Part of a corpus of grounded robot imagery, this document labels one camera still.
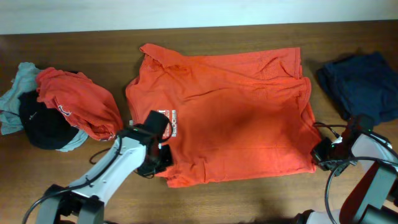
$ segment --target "wooden surface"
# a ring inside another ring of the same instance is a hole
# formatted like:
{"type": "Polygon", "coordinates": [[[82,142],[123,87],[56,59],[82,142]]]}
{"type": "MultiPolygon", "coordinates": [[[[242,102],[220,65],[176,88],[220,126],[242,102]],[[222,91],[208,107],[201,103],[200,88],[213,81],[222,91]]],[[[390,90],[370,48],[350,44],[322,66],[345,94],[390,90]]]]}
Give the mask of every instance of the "wooden surface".
{"type": "MultiPolygon", "coordinates": [[[[378,50],[398,71],[398,21],[4,35],[0,36],[0,95],[11,87],[19,62],[81,71],[113,94],[126,123],[130,116],[124,87],[138,75],[142,61],[139,47],[145,43],[185,55],[301,47],[303,73],[312,82],[310,102],[315,117],[330,124],[345,122],[314,78],[314,70],[323,62],[378,50]]],[[[397,145],[397,124],[384,123],[376,131],[397,145]]],[[[23,132],[0,136],[0,222],[19,223],[47,187],[54,183],[65,186],[79,178],[91,167],[90,156],[111,144],[89,139],[82,147],[62,153],[32,147],[23,132]]],[[[325,210],[323,193],[328,174],[318,169],[315,174],[184,189],[169,189],[162,179],[131,174],[109,201],[105,217],[128,224],[237,223],[293,217],[308,209],[325,210]]],[[[349,168],[333,181],[332,208],[341,207],[361,174],[359,167],[349,168]]]]}

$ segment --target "red garment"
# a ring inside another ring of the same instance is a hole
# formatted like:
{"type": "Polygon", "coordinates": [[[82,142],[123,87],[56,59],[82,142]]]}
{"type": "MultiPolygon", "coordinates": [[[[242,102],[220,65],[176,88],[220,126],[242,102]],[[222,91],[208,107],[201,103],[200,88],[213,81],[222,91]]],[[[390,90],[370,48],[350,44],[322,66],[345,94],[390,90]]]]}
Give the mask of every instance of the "red garment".
{"type": "Polygon", "coordinates": [[[126,89],[134,122],[150,110],[173,123],[169,187],[315,172],[310,80],[300,49],[186,57],[141,47],[140,76],[126,89]]]}
{"type": "Polygon", "coordinates": [[[47,68],[36,77],[38,102],[56,108],[70,125],[96,140],[110,140],[123,128],[112,94],[83,73],[47,68]]]}

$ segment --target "folded dark blue garment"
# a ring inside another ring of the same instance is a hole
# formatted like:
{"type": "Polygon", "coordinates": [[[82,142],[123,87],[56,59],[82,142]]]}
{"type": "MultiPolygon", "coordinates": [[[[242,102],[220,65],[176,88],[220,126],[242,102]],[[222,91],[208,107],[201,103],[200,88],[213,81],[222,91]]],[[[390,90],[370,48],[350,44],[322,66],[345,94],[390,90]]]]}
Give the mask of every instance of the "folded dark blue garment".
{"type": "Polygon", "coordinates": [[[380,53],[328,63],[317,71],[317,76],[343,119],[366,114],[379,124],[398,117],[398,74],[380,53]]]}

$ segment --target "clothing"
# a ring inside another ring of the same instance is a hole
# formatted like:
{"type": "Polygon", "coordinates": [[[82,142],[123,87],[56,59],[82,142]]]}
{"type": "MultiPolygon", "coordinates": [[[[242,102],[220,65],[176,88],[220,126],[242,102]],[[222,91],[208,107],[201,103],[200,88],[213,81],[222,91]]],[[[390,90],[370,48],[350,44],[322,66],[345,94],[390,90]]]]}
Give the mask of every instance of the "clothing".
{"type": "Polygon", "coordinates": [[[48,109],[44,103],[37,102],[36,91],[23,93],[19,100],[19,117],[25,133],[32,145],[41,149],[61,149],[79,131],[70,126],[56,109],[48,109]]]}
{"type": "Polygon", "coordinates": [[[343,119],[366,114],[377,125],[398,117],[398,74],[380,53],[328,63],[317,76],[343,119]]]}
{"type": "Polygon", "coordinates": [[[88,134],[84,130],[79,130],[76,136],[66,145],[63,146],[61,149],[57,149],[61,152],[69,152],[77,147],[81,146],[88,138],[88,134]]]}
{"type": "Polygon", "coordinates": [[[186,57],[153,44],[126,88],[135,123],[169,117],[169,187],[314,172],[310,80],[300,49],[186,57]]]}
{"type": "Polygon", "coordinates": [[[0,97],[1,134],[11,134],[24,129],[18,115],[20,105],[18,97],[36,89],[35,78],[39,72],[33,63],[22,62],[18,65],[18,72],[11,89],[0,97]]]}
{"type": "Polygon", "coordinates": [[[107,141],[123,128],[112,94],[83,73],[47,68],[36,78],[38,102],[56,108],[74,127],[96,140],[107,141]]]}

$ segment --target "white wall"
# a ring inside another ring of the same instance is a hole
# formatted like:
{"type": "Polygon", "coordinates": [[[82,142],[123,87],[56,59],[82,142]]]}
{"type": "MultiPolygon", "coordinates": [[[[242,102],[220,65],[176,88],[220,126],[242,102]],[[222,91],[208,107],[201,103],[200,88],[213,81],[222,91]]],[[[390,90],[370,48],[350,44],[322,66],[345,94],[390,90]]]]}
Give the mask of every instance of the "white wall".
{"type": "Polygon", "coordinates": [[[0,0],[0,34],[398,19],[398,0],[0,0]]]}

